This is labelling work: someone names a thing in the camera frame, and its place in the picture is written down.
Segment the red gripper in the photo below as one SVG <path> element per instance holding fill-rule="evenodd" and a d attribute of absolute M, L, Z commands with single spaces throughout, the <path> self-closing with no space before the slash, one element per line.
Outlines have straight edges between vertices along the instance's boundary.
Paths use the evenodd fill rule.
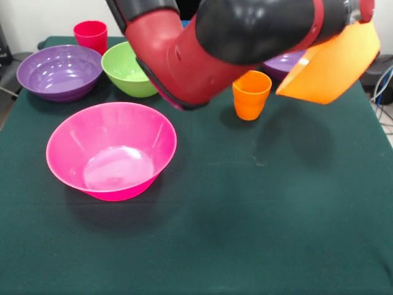
<path fill-rule="evenodd" d="M 351 23 L 369 23 L 373 18 L 375 0 L 352 0 L 349 2 Z"/>

